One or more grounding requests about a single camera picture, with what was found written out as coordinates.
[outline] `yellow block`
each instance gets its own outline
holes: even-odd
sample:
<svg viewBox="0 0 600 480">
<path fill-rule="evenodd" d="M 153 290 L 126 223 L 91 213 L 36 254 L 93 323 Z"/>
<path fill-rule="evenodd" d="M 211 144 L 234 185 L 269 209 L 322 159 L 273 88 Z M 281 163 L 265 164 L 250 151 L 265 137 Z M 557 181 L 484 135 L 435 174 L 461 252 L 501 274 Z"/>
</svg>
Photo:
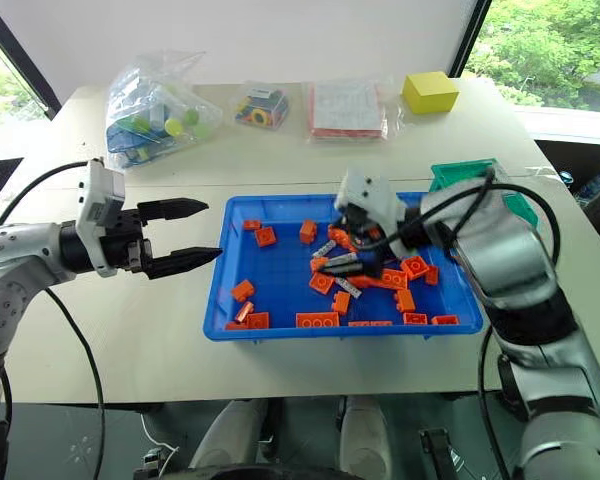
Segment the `yellow block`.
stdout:
<svg viewBox="0 0 600 480">
<path fill-rule="evenodd" d="M 407 75 L 402 87 L 413 113 L 449 112 L 458 97 L 458 89 L 443 72 Z"/>
</svg>

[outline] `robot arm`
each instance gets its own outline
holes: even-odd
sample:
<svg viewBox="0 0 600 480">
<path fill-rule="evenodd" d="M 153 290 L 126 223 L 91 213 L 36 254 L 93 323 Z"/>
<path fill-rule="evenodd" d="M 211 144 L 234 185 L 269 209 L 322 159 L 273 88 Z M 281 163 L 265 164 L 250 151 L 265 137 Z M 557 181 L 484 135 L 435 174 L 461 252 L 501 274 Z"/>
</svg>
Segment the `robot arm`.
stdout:
<svg viewBox="0 0 600 480">
<path fill-rule="evenodd" d="M 20 319 L 45 288 L 94 270 L 102 277 L 124 269 L 155 279 L 187 272 L 222 253 L 192 247 L 154 258 L 144 238 L 142 227 L 150 220 L 188 217 L 208 208 L 203 202 L 179 198 L 122 210 L 123 177 L 99 160 L 88 162 L 79 188 L 77 221 L 0 226 L 0 375 Z"/>
<path fill-rule="evenodd" d="M 524 407 L 529 419 L 518 478 L 600 479 L 600 366 L 537 232 L 511 213 L 496 189 L 486 191 L 455 236 L 450 233 L 479 193 L 437 210 L 483 183 L 460 182 L 427 194 L 420 205 L 406 206 L 386 180 L 350 170 L 335 206 L 354 244 L 371 250 L 375 262 L 402 258 L 427 244 L 452 247 L 502 350 L 498 368 L 503 392 Z M 433 211 L 424 222 L 414 222 Z M 374 240 L 378 231 L 386 241 Z M 341 267 L 323 271 L 347 276 L 362 269 L 352 264 L 349 272 Z"/>
</svg>

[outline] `white wall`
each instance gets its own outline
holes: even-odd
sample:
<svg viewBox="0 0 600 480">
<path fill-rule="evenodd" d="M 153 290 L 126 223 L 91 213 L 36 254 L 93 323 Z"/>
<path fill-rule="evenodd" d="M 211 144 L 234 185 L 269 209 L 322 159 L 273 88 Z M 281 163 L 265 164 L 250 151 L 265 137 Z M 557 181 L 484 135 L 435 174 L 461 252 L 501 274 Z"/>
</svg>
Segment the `white wall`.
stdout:
<svg viewBox="0 0 600 480">
<path fill-rule="evenodd" d="M 135 54 L 206 50 L 200 83 L 448 70 L 475 0 L 0 0 L 61 102 Z"/>
</svg>

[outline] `plastic bag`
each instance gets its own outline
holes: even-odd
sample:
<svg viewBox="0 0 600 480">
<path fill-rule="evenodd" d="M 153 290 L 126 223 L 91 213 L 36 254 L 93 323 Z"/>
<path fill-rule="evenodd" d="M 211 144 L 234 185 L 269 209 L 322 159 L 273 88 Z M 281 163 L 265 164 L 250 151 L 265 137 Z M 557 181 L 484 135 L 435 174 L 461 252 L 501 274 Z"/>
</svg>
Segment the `plastic bag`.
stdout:
<svg viewBox="0 0 600 480">
<path fill-rule="evenodd" d="M 109 164 L 140 165 L 211 136 L 222 110 L 194 94 L 186 74 L 204 53 L 143 55 L 109 87 L 106 142 Z"/>
<path fill-rule="evenodd" d="M 303 86 L 309 140 L 387 140 L 404 127 L 391 79 L 356 78 Z"/>
<path fill-rule="evenodd" d="M 247 82 L 231 99 L 231 108 L 238 123 L 276 130 L 289 113 L 289 94 L 277 85 Z"/>
</svg>

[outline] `blue plastic tray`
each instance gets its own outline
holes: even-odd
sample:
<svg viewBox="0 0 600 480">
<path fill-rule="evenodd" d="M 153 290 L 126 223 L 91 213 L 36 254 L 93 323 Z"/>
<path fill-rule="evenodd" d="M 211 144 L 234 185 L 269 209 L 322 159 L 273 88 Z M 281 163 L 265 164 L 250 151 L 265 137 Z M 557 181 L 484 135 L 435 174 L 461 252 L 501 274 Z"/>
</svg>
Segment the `blue plastic tray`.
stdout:
<svg viewBox="0 0 600 480">
<path fill-rule="evenodd" d="M 423 193 L 398 196 L 415 205 Z M 339 215 L 333 208 L 334 195 L 278 195 L 233 197 L 227 202 L 220 237 L 224 253 L 216 260 L 204 333 L 211 340 L 259 340 L 267 338 L 347 337 L 354 335 L 449 335 L 471 334 L 482 327 L 482 316 L 469 283 L 457 265 L 436 248 L 424 248 L 420 255 L 440 268 L 438 286 L 424 280 L 409 283 L 416 312 L 435 315 L 455 314 L 459 325 L 404 325 L 396 310 L 393 291 L 366 288 L 358 300 L 351 298 L 347 315 L 340 316 L 340 327 L 296 328 L 296 313 L 329 312 L 333 296 L 341 288 L 334 284 L 328 295 L 309 287 L 311 254 L 328 241 L 327 225 Z M 318 235 L 311 245 L 302 244 L 298 233 L 302 222 L 318 224 Z M 244 220 L 260 220 L 272 226 L 277 243 L 258 247 L 253 232 L 242 228 Z M 348 253 L 340 247 L 328 256 Z M 398 264 L 388 268 L 399 268 Z M 256 289 L 249 298 L 256 312 L 269 312 L 270 327 L 265 330 L 225 330 L 240 309 L 231 289 L 248 279 Z M 391 320 L 393 326 L 347 327 L 350 321 Z"/>
</svg>

